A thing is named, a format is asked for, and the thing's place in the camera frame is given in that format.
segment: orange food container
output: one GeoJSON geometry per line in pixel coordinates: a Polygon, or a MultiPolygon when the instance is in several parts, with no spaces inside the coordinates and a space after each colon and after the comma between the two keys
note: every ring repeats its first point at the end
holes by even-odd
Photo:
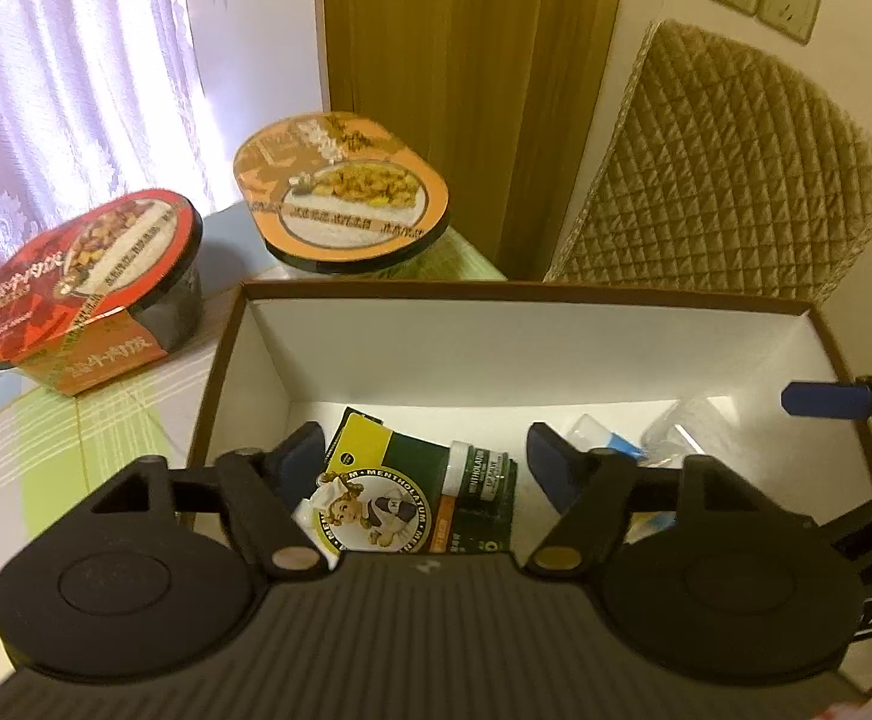
{"type": "Polygon", "coordinates": [[[266,247],[316,274],[367,274],[422,253],[449,225],[446,182],[380,124],[312,113],[236,151],[236,183],[266,247]]]}

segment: metal screw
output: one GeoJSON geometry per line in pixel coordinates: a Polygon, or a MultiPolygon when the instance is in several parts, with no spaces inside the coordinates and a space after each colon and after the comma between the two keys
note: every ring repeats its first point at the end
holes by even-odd
{"type": "Polygon", "coordinates": [[[308,571],[319,562],[312,547],[284,547],[273,553],[273,565],[285,571],[308,571]]]}
{"type": "Polygon", "coordinates": [[[546,571],[572,571],[581,565],[583,556],[572,547],[543,547],[533,555],[533,562],[546,571]]]}

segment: chair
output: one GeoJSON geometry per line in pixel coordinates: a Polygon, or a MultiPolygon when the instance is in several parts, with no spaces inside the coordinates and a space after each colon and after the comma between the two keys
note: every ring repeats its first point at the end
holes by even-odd
{"type": "Polygon", "coordinates": [[[651,29],[548,279],[822,302],[872,235],[872,138],[799,71],[651,29]]]}

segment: cardboard box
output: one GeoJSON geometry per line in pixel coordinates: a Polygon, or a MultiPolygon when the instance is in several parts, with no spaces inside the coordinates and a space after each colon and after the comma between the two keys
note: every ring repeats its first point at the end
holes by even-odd
{"type": "MultiPolygon", "coordinates": [[[[249,282],[212,365],[190,464],[269,449],[308,420],[332,437],[348,406],[393,430],[525,463],[534,421],[590,413],[633,442],[681,398],[706,396],[749,449],[720,458],[775,502],[825,522],[872,495],[865,426],[790,418],[792,379],[847,379],[808,303],[548,284],[249,282]]],[[[513,551],[557,519],[519,472],[513,551]]]]}

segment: window curtain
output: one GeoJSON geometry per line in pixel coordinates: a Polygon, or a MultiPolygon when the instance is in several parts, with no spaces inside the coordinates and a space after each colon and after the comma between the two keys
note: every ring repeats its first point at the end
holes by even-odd
{"type": "Polygon", "coordinates": [[[0,0],[0,265],[126,191],[217,210],[211,130],[185,0],[0,0]]]}

